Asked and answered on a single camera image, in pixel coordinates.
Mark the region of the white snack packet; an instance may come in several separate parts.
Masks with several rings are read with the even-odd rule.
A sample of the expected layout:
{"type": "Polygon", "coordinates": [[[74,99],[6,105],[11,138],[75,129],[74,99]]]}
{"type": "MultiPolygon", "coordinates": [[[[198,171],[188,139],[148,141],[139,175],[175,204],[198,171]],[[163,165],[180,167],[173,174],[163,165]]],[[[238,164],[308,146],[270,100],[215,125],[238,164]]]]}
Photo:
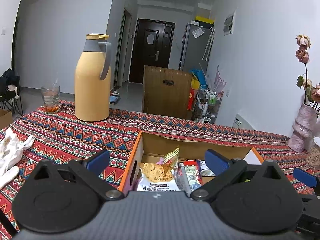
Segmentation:
{"type": "Polygon", "coordinates": [[[181,191],[190,194],[215,174],[207,167],[204,160],[186,160],[178,163],[176,183],[181,191]]]}

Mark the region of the cookie snack packet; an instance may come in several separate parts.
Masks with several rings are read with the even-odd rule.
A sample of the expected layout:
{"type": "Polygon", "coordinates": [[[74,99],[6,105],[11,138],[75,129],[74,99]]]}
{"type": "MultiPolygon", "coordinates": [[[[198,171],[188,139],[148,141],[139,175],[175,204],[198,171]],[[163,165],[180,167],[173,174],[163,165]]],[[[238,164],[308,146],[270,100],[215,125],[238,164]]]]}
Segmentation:
{"type": "Polygon", "coordinates": [[[180,191],[176,183],[180,148],[161,157],[157,163],[140,163],[141,176],[136,190],[144,192],[180,191]]]}

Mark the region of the patterned red tablecloth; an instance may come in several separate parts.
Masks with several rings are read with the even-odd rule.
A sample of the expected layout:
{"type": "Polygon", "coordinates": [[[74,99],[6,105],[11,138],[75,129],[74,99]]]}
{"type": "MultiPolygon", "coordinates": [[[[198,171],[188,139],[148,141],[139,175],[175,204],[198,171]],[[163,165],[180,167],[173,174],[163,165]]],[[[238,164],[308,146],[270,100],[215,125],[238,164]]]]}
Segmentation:
{"type": "Polygon", "coordinates": [[[11,203],[41,159],[65,164],[76,157],[90,157],[107,149],[111,166],[102,179],[114,186],[124,181],[124,171],[133,155],[134,140],[140,131],[163,135],[169,139],[212,142],[222,146],[252,146],[267,159],[275,160],[291,178],[293,169],[310,172],[305,162],[306,153],[295,153],[286,143],[287,137],[261,131],[205,124],[168,116],[144,114],[112,109],[105,121],[84,122],[75,117],[74,104],[62,101],[56,114],[47,114],[43,107],[19,118],[11,124],[18,137],[35,137],[32,148],[20,163],[20,175],[1,191],[1,209],[13,221],[11,203]]]}

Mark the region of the pink textured vase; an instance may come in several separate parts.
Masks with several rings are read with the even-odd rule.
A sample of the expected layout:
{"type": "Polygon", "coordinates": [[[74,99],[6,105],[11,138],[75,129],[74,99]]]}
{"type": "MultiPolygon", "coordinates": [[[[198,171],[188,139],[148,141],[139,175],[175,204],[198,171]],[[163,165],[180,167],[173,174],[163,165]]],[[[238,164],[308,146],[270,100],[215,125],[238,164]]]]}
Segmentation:
{"type": "Polygon", "coordinates": [[[287,145],[295,152],[301,153],[305,143],[311,138],[318,118],[318,111],[302,103],[292,125],[293,132],[287,145]]]}

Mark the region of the red gift box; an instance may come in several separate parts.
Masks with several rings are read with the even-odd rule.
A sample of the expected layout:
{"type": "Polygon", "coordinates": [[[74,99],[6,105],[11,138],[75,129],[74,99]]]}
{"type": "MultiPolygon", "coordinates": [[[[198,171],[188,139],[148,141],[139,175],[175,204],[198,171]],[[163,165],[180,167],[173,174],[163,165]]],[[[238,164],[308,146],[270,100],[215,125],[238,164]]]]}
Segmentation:
{"type": "Polygon", "coordinates": [[[189,93],[189,100],[188,100],[188,110],[190,111],[193,110],[194,101],[195,101],[195,90],[191,88],[189,93]]]}

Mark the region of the glass with drink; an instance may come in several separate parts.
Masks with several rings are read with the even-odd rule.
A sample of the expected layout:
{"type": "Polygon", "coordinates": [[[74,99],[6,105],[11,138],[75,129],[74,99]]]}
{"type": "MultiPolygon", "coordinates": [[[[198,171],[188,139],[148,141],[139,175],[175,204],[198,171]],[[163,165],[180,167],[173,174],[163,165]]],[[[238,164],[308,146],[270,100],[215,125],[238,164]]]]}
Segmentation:
{"type": "Polygon", "coordinates": [[[58,78],[56,78],[54,83],[42,86],[41,95],[46,113],[56,113],[60,105],[60,85],[58,84],[58,78]]]}

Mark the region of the dried pink roses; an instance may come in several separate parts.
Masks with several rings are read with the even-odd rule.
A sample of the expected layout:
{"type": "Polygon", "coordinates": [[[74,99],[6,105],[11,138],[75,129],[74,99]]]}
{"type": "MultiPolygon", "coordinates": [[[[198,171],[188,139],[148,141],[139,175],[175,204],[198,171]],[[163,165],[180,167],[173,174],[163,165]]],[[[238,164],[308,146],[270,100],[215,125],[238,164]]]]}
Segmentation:
{"type": "Polygon", "coordinates": [[[295,52],[297,60],[304,65],[304,74],[297,77],[297,87],[304,89],[303,103],[312,107],[319,112],[319,83],[315,86],[309,79],[308,63],[310,61],[310,55],[308,50],[311,48],[311,40],[308,35],[296,36],[298,49],[295,52]]]}

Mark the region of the yellow bag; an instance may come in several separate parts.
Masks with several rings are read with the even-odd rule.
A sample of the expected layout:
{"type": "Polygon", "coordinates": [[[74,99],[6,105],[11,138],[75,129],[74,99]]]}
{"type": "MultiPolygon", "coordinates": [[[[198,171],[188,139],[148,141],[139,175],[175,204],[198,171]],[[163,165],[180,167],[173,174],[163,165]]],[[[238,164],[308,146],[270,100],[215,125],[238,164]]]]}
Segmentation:
{"type": "Polygon", "coordinates": [[[199,80],[197,80],[197,79],[195,79],[195,78],[192,78],[192,79],[191,79],[191,88],[192,88],[193,90],[198,90],[199,87],[200,87],[200,82],[199,82],[199,80]]]}

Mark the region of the yellow thermos jug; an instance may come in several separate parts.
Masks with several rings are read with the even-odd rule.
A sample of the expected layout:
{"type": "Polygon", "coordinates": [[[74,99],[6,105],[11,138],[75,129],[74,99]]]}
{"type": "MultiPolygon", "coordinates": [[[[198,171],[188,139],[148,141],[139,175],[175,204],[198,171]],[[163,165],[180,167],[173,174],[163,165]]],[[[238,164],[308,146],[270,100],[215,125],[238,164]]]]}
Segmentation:
{"type": "Polygon", "coordinates": [[[75,116],[85,122],[110,114],[111,54],[108,35],[88,34],[75,69],[75,116]]]}

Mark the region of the wooden chair back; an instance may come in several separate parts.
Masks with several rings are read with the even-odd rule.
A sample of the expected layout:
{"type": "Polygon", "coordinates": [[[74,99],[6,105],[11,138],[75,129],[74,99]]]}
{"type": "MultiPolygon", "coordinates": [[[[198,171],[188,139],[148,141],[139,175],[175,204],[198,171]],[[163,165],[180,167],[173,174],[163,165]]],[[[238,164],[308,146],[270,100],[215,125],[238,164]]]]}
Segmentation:
{"type": "Polygon", "coordinates": [[[190,73],[145,65],[142,112],[186,119],[190,89],[190,73]]]}

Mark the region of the blue plastic bin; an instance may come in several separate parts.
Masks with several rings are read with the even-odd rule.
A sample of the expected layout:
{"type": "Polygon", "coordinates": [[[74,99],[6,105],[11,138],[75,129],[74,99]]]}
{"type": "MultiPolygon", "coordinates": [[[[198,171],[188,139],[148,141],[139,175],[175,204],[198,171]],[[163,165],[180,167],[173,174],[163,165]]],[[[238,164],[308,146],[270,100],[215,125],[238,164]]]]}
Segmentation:
{"type": "Polygon", "coordinates": [[[191,74],[193,74],[199,81],[201,86],[206,86],[207,85],[207,81],[206,81],[206,77],[203,73],[202,70],[200,69],[191,69],[189,71],[191,74]]]}

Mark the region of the black folding chair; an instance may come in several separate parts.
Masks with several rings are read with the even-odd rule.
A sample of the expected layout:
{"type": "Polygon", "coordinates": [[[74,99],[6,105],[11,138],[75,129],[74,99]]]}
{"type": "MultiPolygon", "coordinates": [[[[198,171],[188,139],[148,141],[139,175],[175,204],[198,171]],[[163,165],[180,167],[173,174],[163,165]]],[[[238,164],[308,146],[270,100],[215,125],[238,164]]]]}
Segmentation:
{"type": "Polygon", "coordinates": [[[1,76],[1,109],[24,116],[20,77],[12,69],[7,69],[1,76]]]}

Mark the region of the grey refrigerator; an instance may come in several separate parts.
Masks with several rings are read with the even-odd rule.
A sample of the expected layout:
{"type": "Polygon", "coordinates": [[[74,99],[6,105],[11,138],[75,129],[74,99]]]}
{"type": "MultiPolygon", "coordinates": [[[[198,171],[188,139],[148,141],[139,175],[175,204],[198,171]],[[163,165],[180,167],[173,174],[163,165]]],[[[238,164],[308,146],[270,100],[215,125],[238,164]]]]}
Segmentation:
{"type": "Polygon", "coordinates": [[[210,35],[213,32],[213,27],[213,24],[201,21],[190,21],[186,24],[179,70],[191,72],[198,69],[206,72],[209,61],[210,35]]]}

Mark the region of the black entrance door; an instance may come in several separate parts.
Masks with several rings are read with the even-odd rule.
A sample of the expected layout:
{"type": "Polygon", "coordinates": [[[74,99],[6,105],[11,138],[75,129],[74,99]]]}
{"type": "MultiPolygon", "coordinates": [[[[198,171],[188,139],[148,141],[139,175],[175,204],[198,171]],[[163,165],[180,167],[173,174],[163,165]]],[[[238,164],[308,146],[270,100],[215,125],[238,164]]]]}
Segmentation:
{"type": "Polygon", "coordinates": [[[143,83],[145,66],[168,68],[174,28],[171,22],[138,19],[129,82],[143,83]]]}

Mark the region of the yellow box on refrigerator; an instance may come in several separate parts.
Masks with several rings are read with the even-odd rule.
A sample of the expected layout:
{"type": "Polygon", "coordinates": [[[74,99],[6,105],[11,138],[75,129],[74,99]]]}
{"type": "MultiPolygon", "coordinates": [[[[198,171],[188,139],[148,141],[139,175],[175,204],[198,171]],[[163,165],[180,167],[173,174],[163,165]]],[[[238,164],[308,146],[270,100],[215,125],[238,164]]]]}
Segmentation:
{"type": "Polygon", "coordinates": [[[214,20],[209,19],[209,18],[205,18],[205,17],[201,17],[201,16],[196,16],[195,17],[195,21],[199,22],[201,24],[209,24],[209,25],[213,25],[214,24],[214,20]]]}

